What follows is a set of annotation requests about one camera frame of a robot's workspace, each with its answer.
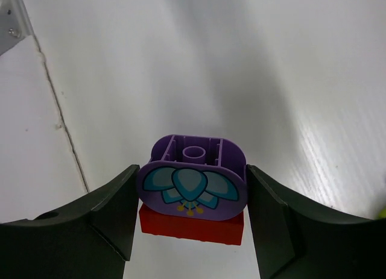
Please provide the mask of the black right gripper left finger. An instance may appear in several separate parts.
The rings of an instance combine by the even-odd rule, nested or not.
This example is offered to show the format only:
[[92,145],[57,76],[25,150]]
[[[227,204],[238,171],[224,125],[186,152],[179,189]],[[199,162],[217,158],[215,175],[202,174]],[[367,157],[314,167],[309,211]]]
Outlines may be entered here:
[[1,224],[1,278],[122,278],[136,225],[138,170],[131,165],[33,220]]

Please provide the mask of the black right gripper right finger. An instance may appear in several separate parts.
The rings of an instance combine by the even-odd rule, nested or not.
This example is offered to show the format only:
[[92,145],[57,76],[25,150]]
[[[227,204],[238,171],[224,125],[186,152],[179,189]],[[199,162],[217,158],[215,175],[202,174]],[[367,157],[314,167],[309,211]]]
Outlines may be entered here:
[[357,217],[246,170],[261,278],[385,278],[385,219]]

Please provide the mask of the red rectangular lego brick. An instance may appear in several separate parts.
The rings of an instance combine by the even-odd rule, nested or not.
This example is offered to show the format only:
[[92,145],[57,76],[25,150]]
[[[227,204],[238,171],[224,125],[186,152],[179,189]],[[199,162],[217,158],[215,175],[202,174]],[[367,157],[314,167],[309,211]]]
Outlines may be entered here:
[[139,218],[143,233],[225,245],[240,246],[244,231],[243,213],[225,221],[208,221],[164,215],[142,205]]

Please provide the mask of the purple flower lego brick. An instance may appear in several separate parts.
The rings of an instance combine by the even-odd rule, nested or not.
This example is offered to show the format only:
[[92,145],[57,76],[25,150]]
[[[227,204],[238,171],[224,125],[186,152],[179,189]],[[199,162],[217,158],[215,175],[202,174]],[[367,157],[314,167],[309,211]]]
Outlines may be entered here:
[[227,139],[167,135],[140,168],[136,189],[155,212],[225,221],[247,205],[246,166],[241,148]]

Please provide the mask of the aluminium table edge rail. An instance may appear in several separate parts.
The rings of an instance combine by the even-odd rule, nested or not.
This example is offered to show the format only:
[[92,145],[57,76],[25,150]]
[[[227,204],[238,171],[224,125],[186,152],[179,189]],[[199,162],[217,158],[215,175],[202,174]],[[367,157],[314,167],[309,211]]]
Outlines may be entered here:
[[34,34],[23,0],[1,0],[0,27],[1,55]]

